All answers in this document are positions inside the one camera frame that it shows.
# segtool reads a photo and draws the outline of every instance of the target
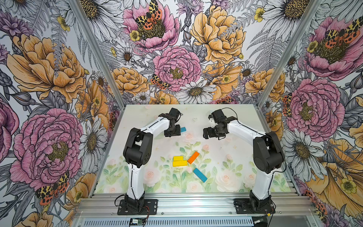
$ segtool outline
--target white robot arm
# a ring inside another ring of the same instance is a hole
[[[232,133],[253,146],[253,160],[258,170],[255,186],[250,192],[251,210],[259,212],[266,205],[269,206],[272,203],[269,187],[273,173],[281,170],[281,164],[285,160],[277,135],[274,132],[265,133],[250,128],[235,117],[227,118],[221,109],[209,116],[209,122],[213,127],[203,129],[205,139],[221,139]]]

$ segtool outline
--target wooden block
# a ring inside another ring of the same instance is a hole
[[[194,171],[193,171],[193,173],[195,175],[197,175],[197,177],[199,177],[199,179],[201,181],[203,181],[203,183],[207,181],[207,177],[204,176],[204,174],[201,171],[199,171],[199,169],[195,168]]]
[[[182,161],[183,156],[174,156],[174,161]]]
[[[178,166],[187,166],[188,163],[186,160],[182,160],[182,161],[173,161],[173,167],[178,167]]]
[[[198,157],[198,155],[198,152],[194,152],[194,154],[188,159],[189,164],[192,164],[194,160]]]

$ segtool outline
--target black mounting plate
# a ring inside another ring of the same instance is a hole
[[[155,215],[158,210],[158,200],[157,199],[145,199],[144,206],[149,207],[149,215]],[[142,209],[141,212],[133,209],[125,203],[125,200],[121,200],[118,205],[117,210],[118,215],[147,215],[146,210]]]
[[[236,209],[237,214],[273,214],[275,211],[273,210],[272,202],[267,203],[262,208],[260,208],[257,212],[253,212],[250,207],[249,199],[234,199],[233,200],[234,208]]]

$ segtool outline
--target floral tablecloth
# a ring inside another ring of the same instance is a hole
[[[249,192],[254,185],[256,166],[253,148],[235,135],[225,139],[204,139],[203,128],[209,127],[208,115],[224,107],[233,108],[239,120],[263,131],[253,105],[127,105],[114,142],[102,170],[96,193],[125,193],[129,183],[129,169],[122,155],[131,128],[141,128],[155,120],[161,113],[174,107],[184,115],[178,124],[186,127],[181,136],[166,138],[154,136],[152,155],[145,166],[144,188],[146,193],[181,192]],[[235,115],[224,109],[229,117]],[[173,167],[174,156],[187,160],[195,151],[198,158],[190,165]],[[203,183],[194,173],[198,168],[208,180]],[[272,191],[290,191],[283,174],[276,174]]]

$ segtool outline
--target floral wallpaper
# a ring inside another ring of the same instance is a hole
[[[70,226],[120,114],[66,6],[0,0],[3,226]]]
[[[309,0],[80,2],[126,104],[251,104]],[[65,23],[76,24],[68,15]]]
[[[275,86],[262,108],[327,227],[363,226],[362,9],[359,0],[322,1],[286,63],[281,96]]]

